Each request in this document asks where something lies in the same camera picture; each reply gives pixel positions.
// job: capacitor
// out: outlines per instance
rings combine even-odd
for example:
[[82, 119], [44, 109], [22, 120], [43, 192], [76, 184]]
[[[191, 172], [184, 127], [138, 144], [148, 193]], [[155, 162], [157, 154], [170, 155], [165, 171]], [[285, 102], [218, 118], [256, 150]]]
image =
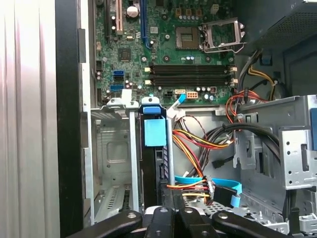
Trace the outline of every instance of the capacitor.
[[115, 16], [112, 16], [112, 17], [111, 17], [111, 23], [112, 23], [113, 26], [116, 25]]
[[136, 18], [139, 16], [139, 10], [136, 6], [129, 6], [127, 8], [127, 16], [131, 18]]

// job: screw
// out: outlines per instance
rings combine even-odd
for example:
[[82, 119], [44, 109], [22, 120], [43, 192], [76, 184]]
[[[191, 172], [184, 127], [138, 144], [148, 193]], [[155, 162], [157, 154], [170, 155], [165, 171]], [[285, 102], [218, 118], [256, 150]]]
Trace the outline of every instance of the screw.
[[168, 212], [168, 210], [165, 207], [162, 207], [159, 211], [160, 212]]
[[130, 218], [130, 219], [133, 219], [133, 218], [136, 218], [136, 217], [137, 216], [133, 212], [128, 214], [128, 218]]
[[191, 209], [191, 208], [185, 208], [185, 212], [187, 212], [187, 213], [192, 213], [192, 212], [193, 212], [193, 209]]
[[228, 218], [228, 215], [227, 215], [227, 214], [224, 214], [224, 213], [219, 213], [218, 216], [219, 216], [221, 219], [227, 219], [227, 218]]

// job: black plastic clip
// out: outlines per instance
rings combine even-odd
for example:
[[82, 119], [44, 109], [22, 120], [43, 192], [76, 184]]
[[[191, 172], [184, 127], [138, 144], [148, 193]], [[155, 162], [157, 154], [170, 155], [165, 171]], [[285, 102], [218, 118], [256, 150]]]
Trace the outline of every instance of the black plastic clip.
[[230, 187], [215, 185], [213, 200], [225, 207], [231, 207], [232, 196], [237, 196], [237, 190]]
[[244, 103], [247, 103], [248, 99], [249, 99], [249, 88], [245, 88], [244, 89], [244, 95], [243, 95]]

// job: yellow wire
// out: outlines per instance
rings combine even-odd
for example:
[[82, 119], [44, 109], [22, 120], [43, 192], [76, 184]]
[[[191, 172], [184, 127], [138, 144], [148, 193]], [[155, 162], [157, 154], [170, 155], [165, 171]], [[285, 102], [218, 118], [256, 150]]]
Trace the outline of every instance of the yellow wire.
[[183, 145], [183, 142], [177, 138], [175, 135], [173, 135], [173, 138], [175, 139], [176, 143], [181, 147], [182, 151], [185, 153], [185, 155], [187, 156], [187, 158], [189, 159], [189, 161], [193, 164], [193, 166], [195, 167], [198, 175], [200, 177], [203, 177], [204, 175], [200, 172], [200, 170], [198, 169], [194, 158], [191, 156], [190, 152], [187, 150], [187, 148]]
[[224, 148], [224, 147], [227, 147], [227, 146], [228, 146], [228, 144], [227, 144], [227, 145], [217, 145], [217, 144], [210, 143], [209, 141], [203, 140], [203, 139], [201, 139], [201, 138], [199, 138], [199, 137], [197, 137], [197, 136], [195, 136], [195, 135], [193, 135], [193, 134], [190, 134], [190, 133], [188, 133], [188, 132], [186, 132], [186, 131], [184, 131], [184, 130], [178, 130], [178, 129], [177, 129], [177, 130], [175, 130], [175, 131], [184, 133], [184, 134], [186, 134], [186, 135], [188, 135], [188, 136], [190, 136], [190, 137], [192, 137], [192, 138], [194, 138], [194, 139], [196, 139], [196, 140], [198, 140], [198, 141], [200, 141], [200, 142], [202, 142], [202, 143], [205, 143], [205, 144], [207, 144], [207, 145], [211, 145], [211, 146], [214, 146], [214, 147]]
[[268, 76], [266, 73], [263, 73], [261, 71], [258, 71], [258, 70], [255, 70], [253, 69], [253, 66], [251, 66], [248, 70], [248, 74], [249, 75], [254, 75], [254, 76], [259, 76], [261, 78], [264, 78], [266, 80], [268, 80], [270, 83], [271, 83], [271, 86], [272, 86], [272, 90], [271, 90], [271, 93], [269, 95], [269, 99], [270, 100], [273, 100], [273, 92], [274, 92], [274, 87], [275, 87], [275, 83], [274, 81], [271, 79], [270, 76]]
[[207, 194], [202, 194], [202, 193], [183, 193], [183, 196], [199, 196], [199, 197], [210, 197]]
[[202, 182], [206, 182], [206, 180], [201, 180], [201, 181], [198, 181], [198, 182], [195, 182], [195, 183], [192, 183], [192, 184], [182, 185], [182, 186], [179, 186], [179, 185], [175, 185], [175, 186], [167, 185], [167, 187], [169, 187], [169, 188], [188, 188], [188, 187], [193, 187], [195, 185], [198, 185], [198, 184], [200, 184]]

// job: silver metal frame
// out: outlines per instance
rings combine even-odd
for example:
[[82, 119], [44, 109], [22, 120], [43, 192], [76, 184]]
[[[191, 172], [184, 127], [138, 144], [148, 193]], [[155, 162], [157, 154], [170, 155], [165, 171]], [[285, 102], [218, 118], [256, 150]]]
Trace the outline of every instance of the silver metal frame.
[[0, 7], [0, 234], [59, 237], [54, 0]]

